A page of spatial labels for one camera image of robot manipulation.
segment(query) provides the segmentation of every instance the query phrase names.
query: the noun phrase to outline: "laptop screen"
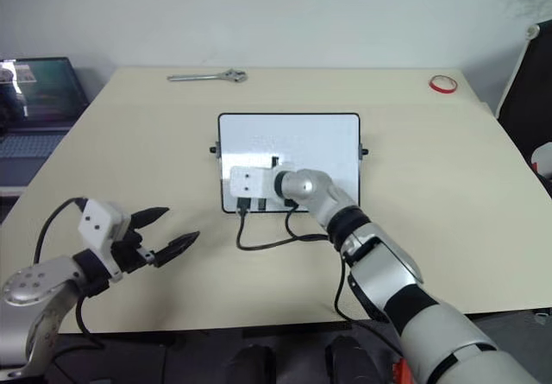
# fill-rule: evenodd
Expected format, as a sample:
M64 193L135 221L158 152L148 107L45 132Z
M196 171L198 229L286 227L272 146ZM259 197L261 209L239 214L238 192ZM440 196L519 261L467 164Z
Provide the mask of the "laptop screen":
M3 128L71 124L87 106L68 58L0 60Z

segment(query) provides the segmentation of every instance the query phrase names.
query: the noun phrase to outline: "black cable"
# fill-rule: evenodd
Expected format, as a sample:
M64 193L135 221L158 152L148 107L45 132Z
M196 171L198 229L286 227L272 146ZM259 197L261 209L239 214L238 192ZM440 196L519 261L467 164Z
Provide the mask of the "black cable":
M75 318L77 319L78 328L91 343L95 344L99 349L104 349L105 344L92 335L88 328L86 328L85 321L83 321L83 302L85 302L85 299L84 295L78 298L77 307L75 308Z
M50 215L50 217L44 222L44 225L42 226L41 233L38 235L38 240L36 241L36 249L34 250L34 258L33 258L33 264L36 265L38 262L41 261L41 251L42 251L42 245L44 244L44 237L46 237L46 232L48 231L48 228L50 227L50 224L52 221L60 214L63 209L65 209L68 205L71 203L75 203L76 205L81 208L82 202L85 202L86 198L84 197L73 197L69 198L68 200L61 203L61 205L58 206L57 209L53 211L53 213Z
M161 377L160 384L165 384L165 370L166 370L166 359L168 357L169 349L165 346L165 352L163 353L163 363L161 364Z
M299 205L294 205L293 208L289 210L285 215L285 221L284 221L285 230L290 235L290 237L295 240L299 240L300 242L317 242L322 240L328 240L328 235L324 235L322 233L298 236L293 232L292 228L290 227L290 218L292 217L292 214L297 210L298 207Z
M369 326L369 325L367 325L367 324L365 324L361 321L358 321L356 319L352 319L352 318L348 317L339 308L339 299L342 296L343 285L345 284L345 261L343 259L340 259L340 261L341 261L341 264L342 264L342 272L341 272L341 275L340 275L340 278L339 278L339 286L337 287L336 297L334 298L334 310L337 312L337 314L340 317L342 317L346 321L349 321L351 324L355 324L357 326L360 326L361 328L364 328L365 330L368 330L368 331L372 332L377 338L380 339L380 341L382 343L387 345L390 349L393 350L393 352L395 352L398 356L400 356L402 358L403 357L403 352L396 345L394 345L391 341L389 341L386 337L384 337L380 332L378 332L377 330L375 330L371 326Z
M284 240L280 240L277 242L271 242L271 243L265 243L265 244L257 244L254 246L244 246L242 244L242 233L243 229L245 227L245 218L248 214L247 209L239 209L240 214L240 228L238 229L238 234L235 237L235 245L239 250L245 250L245 251L255 251L255 250L266 250L275 248L277 246L281 246L283 244L292 243L292 242L316 242L319 240L328 240L328 237L326 235L322 234L312 234L312 235L302 235L298 236L290 229L289 221L290 217L292 216L293 212L298 208L298 205L293 206L285 215L285 229L290 234L290 237Z

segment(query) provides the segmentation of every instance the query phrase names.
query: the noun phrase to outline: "white wall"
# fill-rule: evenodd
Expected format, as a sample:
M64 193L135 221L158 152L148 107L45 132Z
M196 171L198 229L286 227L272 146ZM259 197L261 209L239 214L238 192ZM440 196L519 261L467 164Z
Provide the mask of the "white wall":
M496 104L552 0L0 0L0 54L116 66L460 67Z

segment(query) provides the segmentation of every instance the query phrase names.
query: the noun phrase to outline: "adjustable wrench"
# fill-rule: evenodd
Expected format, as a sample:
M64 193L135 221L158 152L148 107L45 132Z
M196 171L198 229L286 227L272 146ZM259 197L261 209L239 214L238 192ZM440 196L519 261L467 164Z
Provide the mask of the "adjustable wrench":
M236 71L235 69L229 69L226 72L216 73L212 75L172 75L167 76L166 80L169 82L182 82L188 80L229 80L230 82L240 83L248 80L248 75L244 71Z

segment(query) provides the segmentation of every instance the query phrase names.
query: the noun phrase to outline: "whiteboard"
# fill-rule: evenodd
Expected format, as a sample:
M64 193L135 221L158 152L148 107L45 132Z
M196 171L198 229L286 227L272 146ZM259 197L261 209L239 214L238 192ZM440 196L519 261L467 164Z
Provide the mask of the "whiteboard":
M361 120L355 113L221 114L218 117L222 207L235 212L237 198L229 190L234 166L326 172L351 198L360 202ZM267 199L264 211L288 211ZM252 201L251 211L259 211Z

